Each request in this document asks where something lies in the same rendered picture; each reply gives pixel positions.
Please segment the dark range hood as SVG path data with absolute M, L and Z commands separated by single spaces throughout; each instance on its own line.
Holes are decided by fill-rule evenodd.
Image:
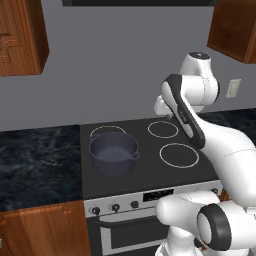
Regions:
M 219 0 L 61 0 L 64 7 L 209 7 Z

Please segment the dark grey cooking pot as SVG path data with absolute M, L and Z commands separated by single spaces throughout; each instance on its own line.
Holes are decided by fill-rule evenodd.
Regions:
M 93 167 L 106 177 L 127 175 L 140 157 L 137 140 L 121 132 L 93 135 L 89 153 Z

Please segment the black and steel stove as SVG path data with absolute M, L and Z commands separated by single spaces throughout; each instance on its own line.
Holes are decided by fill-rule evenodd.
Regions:
M 101 175 L 92 165 L 89 144 L 93 135 L 126 132 L 139 145 L 135 168 L 123 177 Z M 157 200 L 166 195 L 218 189 L 222 184 L 210 162 L 194 149 L 175 120 L 151 118 L 80 127 L 82 186 L 86 220 L 123 221 L 155 215 Z M 131 202 L 139 207 L 132 209 Z M 119 204 L 117 213 L 111 206 Z M 92 213 L 93 207 L 100 214 Z

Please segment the wooden wall cupboard with moulding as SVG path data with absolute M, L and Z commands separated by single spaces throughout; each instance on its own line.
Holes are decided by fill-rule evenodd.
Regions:
M 0 0 L 0 77 L 39 75 L 48 56 L 41 0 Z

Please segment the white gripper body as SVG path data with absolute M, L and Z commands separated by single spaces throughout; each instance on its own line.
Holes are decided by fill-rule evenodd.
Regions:
M 172 117 L 173 113 L 168 107 L 168 105 L 162 99 L 162 96 L 159 95 L 154 104 L 154 111 L 158 116 L 169 116 Z

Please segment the steel oven door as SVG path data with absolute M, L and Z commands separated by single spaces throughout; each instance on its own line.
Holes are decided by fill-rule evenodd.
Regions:
M 155 256 L 169 229 L 155 216 L 114 223 L 94 217 L 86 222 L 91 256 Z

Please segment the beige wall socket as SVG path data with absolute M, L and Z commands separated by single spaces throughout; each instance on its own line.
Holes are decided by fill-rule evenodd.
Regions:
M 226 97 L 227 98 L 235 98 L 237 96 L 241 80 L 240 79 L 232 79 L 229 82 Z

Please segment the plain wooden wall cupboard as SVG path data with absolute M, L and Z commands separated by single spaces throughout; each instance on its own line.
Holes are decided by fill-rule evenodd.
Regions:
M 256 64 L 256 0 L 219 0 L 207 46 L 245 64 Z

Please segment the wide wooden base cupboard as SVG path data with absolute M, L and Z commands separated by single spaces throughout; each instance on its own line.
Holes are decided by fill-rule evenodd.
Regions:
M 91 256 L 83 201 L 0 212 L 0 256 Z

